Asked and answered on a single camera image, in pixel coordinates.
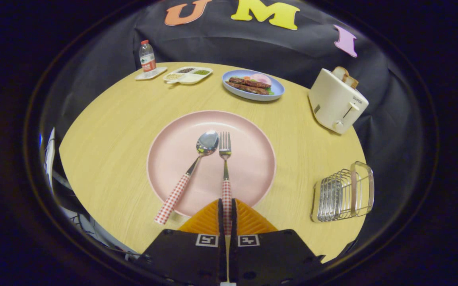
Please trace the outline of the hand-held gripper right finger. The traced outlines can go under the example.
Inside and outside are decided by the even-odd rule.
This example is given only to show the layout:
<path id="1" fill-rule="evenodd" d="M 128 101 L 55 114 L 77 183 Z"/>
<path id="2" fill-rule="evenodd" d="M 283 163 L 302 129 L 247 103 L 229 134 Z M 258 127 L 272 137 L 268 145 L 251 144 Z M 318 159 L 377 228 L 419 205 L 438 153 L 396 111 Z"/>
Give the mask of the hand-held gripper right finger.
<path id="1" fill-rule="evenodd" d="M 231 206 L 229 283 L 236 286 L 296 286 L 317 272 L 316 256 L 292 229 L 238 235 L 236 199 Z"/>

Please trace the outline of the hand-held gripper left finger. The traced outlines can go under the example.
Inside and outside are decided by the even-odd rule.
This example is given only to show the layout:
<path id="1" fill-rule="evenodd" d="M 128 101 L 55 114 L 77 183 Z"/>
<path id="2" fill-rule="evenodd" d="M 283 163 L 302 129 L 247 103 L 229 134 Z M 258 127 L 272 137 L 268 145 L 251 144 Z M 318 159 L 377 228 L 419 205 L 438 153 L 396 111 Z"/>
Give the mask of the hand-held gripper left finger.
<path id="1" fill-rule="evenodd" d="M 159 284 L 218 286 L 227 281 L 227 243 L 221 199 L 192 216 L 190 223 L 209 230 L 164 229 L 135 261 L 159 277 Z"/>

